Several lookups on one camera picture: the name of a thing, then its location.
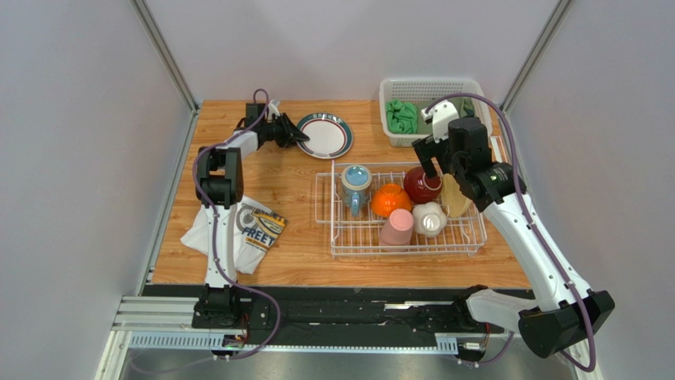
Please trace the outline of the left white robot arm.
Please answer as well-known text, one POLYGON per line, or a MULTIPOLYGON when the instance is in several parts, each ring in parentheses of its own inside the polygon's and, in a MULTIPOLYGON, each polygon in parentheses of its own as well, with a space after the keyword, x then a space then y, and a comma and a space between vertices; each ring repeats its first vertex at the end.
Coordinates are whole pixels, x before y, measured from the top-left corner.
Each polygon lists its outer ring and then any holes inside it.
POLYGON ((194 306, 192 327, 234 329, 243 326, 235 268, 237 212, 244 196, 242 160, 266 142, 287 148, 309 138, 279 111, 279 101, 246 104, 246 114, 224 142, 202 146, 193 163, 197 199, 208 228, 208 270, 194 306))

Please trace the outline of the pink plastic cup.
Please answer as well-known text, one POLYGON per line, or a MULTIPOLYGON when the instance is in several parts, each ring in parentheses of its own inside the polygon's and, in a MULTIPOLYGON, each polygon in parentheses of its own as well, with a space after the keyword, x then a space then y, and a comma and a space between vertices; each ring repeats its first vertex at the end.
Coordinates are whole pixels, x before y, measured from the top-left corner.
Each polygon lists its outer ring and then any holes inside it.
POLYGON ((394 211, 379 233, 379 244, 385 247, 409 245, 414 232, 414 217, 410 211, 394 211))

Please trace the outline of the blue butterfly ceramic mug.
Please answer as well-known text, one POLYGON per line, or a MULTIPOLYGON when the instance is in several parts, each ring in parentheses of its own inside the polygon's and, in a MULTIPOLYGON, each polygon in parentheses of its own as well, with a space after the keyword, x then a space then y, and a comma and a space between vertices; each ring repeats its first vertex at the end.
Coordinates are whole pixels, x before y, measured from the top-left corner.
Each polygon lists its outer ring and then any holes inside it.
POLYGON ((361 209, 370 200, 371 171, 363 165, 350 165, 341 172, 340 184, 343 205, 353 218, 359 218, 361 209))

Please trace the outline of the cream yellow plate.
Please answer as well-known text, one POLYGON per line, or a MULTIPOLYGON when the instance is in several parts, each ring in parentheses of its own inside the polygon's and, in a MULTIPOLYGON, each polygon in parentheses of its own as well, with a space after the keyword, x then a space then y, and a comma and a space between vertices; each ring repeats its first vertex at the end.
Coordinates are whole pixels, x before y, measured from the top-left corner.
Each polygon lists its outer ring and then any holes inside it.
POLYGON ((459 183, 451 174, 442 176, 440 200, 449 218, 461 217, 472 205, 472 201, 461 192, 459 183))

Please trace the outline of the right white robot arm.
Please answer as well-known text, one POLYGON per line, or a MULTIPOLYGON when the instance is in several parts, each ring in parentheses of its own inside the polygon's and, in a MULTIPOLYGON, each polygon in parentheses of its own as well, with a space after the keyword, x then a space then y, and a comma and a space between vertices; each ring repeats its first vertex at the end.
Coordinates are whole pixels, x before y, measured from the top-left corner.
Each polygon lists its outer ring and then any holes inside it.
POLYGON ((507 162, 492 158, 487 128, 478 118, 435 121, 433 133, 414 142, 425 173, 452 175, 461 193, 498 229, 532 287, 532 299, 469 287, 456 298, 465 328, 488 323, 519 333, 547 358, 583 341, 593 342, 616 304, 595 291, 570 265, 534 213, 526 187, 507 162))

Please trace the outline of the white plate teal red rim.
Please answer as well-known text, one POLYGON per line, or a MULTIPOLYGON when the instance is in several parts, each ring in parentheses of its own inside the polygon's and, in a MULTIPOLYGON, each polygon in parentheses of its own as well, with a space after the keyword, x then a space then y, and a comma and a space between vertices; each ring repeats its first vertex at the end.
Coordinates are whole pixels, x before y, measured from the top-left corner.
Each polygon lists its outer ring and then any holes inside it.
POLYGON ((316 112, 306 115, 297 127, 309 138, 298 142, 298 147, 314 158, 339 158, 354 144, 351 127, 341 117, 331 113, 316 112))

